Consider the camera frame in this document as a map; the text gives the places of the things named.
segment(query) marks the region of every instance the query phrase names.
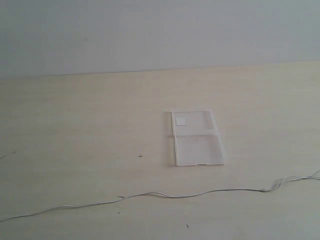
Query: white cable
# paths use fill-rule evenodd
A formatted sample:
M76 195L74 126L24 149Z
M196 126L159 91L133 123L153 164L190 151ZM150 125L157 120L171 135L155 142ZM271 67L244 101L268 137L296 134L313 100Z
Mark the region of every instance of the white cable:
M317 174L319 174L319 173L320 173L320 170L315 172L314 174L312 174L310 176L306 176L306 177L287 176L287 177L281 178L279 180L276 180L271 188L262 188L262 189L254 189L254 188L222 188L222 189L214 189L214 190L209 190L209 191L200 192L200 193L194 193L194 194L188 194L188 195L178 195L178 196L172 196L172 195L168 195L168 194L165 194L163 192L158 192L158 191L151 191L151 192L135 194L135 195L127 196L127 197L121 197L121 199L117 199L117 200L113 200L113 201L101 201L101 202L94 202L94 203L83 204L83 205L56 206L56 207L48 208L48 209L45 209L45 210L42 210L42 211L30 213L30 214L23 214L23 215L17 215L17 216L12 216L12 217L9 217L9 218L5 218L3 220L0 220L0 223L3 223L3 222L8 221L8 220L12 220L12 219L31 217L31 216L35 216L35 215L42 214L42 213L45 213L45 212L49 212L49 211L56 210L56 209L64 209L64 208L78 209L78 208L84 208L84 207L96 206L96 205L103 205L103 204L114 204L114 203L118 203L118 202L124 201L126 199L130 199L130 198L134 198L134 197L138 197L138 196L145 196L145 195L151 195L151 196L155 196L155 197L168 198L168 199L182 199L182 198L192 198L192 197L196 197L196 196L200 196L200 195L205 195L205 194L208 194L208 193L222 192L222 191L224 191L224 192L227 192L227 191L250 191L250 192L268 193L268 192L271 192L271 191L274 191L274 190L280 188L284 183L287 183L287 182L308 180L308 179L320 180L320 176L317 176Z

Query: transparent plastic box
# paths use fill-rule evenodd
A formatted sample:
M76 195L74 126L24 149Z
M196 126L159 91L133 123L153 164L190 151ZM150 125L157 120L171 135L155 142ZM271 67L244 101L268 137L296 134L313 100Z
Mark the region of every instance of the transparent plastic box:
M223 165L225 150L210 109L172 111L177 166Z

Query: clear plastic case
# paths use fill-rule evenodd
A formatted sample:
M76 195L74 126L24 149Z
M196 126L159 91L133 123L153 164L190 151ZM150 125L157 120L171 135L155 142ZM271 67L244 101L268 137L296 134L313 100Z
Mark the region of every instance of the clear plastic case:
M225 163L225 150L211 110L173 110L172 130L177 166Z

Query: small white label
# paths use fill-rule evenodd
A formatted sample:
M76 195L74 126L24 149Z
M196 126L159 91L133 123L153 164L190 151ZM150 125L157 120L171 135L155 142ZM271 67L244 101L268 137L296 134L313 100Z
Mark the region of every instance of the small white label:
M184 117L176 117L175 118L175 124L177 126L185 126L187 125L187 121Z

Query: light wood surface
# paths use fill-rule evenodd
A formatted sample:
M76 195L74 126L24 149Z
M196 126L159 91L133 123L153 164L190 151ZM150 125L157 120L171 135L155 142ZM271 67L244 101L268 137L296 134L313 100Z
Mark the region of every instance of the light wood surface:
M320 169L320 62L0 80L0 218ZM171 109L213 109L224 166L174 167ZM0 223L0 239L319 239L320 184L142 196Z

